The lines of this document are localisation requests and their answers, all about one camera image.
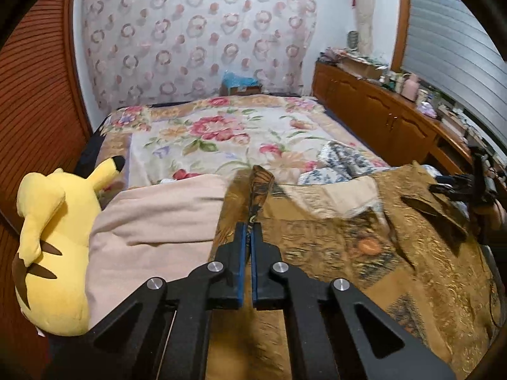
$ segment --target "white curtain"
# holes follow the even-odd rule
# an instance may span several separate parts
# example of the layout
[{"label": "white curtain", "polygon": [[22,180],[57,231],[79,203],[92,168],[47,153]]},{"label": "white curtain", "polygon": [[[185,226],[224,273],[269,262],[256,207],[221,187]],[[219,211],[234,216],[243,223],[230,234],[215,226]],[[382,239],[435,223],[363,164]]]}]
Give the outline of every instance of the white curtain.
[{"label": "white curtain", "polygon": [[356,21],[359,32],[359,53],[371,55],[373,51],[372,28],[375,0],[356,0]]},{"label": "white curtain", "polygon": [[225,70],[298,92],[315,0],[83,0],[99,107],[215,95]]}]

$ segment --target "window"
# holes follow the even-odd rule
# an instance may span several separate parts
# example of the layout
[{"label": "window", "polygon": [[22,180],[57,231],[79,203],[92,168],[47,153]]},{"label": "window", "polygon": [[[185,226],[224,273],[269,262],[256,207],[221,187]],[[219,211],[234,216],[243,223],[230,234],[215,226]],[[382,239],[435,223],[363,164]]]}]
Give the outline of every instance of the window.
[{"label": "window", "polygon": [[402,68],[460,102],[507,147],[507,64],[461,0],[411,0]]}]

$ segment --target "metal screw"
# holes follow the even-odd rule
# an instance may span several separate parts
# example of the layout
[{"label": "metal screw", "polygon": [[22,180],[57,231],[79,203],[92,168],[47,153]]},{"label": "metal screw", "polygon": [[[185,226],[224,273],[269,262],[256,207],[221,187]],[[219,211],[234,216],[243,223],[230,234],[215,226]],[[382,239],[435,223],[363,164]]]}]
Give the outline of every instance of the metal screw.
[{"label": "metal screw", "polygon": [[350,283],[346,279],[336,279],[336,280],[333,281],[333,286],[337,290],[345,291],[345,290],[348,290],[350,288]]},{"label": "metal screw", "polygon": [[150,290],[158,290],[162,286],[162,284],[164,284],[164,282],[162,281],[162,279],[159,279],[158,277],[153,277],[148,280],[148,283],[146,283],[146,285]]},{"label": "metal screw", "polygon": [[208,270],[213,271],[215,273],[218,273],[219,271],[222,271],[224,268],[224,265],[220,263],[219,261],[212,261],[208,264]]},{"label": "metal screw", "polygon": [[273,270],[277,273],[285,273],[288,270],[288,264],[283,261],[278,261],[278,263],[273,264]]}]

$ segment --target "plush toy ear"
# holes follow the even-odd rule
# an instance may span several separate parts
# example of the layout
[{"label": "plush toy ear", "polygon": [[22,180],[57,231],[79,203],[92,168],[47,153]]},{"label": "plush toy ear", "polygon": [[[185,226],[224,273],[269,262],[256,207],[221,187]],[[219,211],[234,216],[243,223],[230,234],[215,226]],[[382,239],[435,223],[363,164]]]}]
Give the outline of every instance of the plush toy ear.
[{"label": "plush toy ear", "polygon": [[19,258],[25,267],[41,255],[39,239],[49,220],[65,200],[65,191],[40,173],[29,173],[18,189],[18,214],[24,217],[19,237]]},{"label": "plush toy ear", "polygon": [[91,182],[93,189],[97,193],[112,183],[115,177],[125,166],[125,157],[115,155],[100,163],[93,173],[90,174],[87,181]]}]

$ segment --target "yellow stuffed animal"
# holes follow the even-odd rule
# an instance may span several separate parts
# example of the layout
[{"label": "yellow stuffed animal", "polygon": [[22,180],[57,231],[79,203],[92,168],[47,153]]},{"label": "yellow stuffed animal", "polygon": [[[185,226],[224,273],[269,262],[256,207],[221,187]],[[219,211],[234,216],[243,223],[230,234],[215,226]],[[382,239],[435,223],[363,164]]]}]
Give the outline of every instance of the yellow stuffed animal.
[{"label": "yellow stuffed animal", "polygon": [[61,336],[88,330],[85,273],[88,238],[100,212],[96,193],[125,164],[114,156],[87,178],[57,168],[27,174],[18,189],[18,214],[25,221],[12,275],[21,311],[40,329]]}]

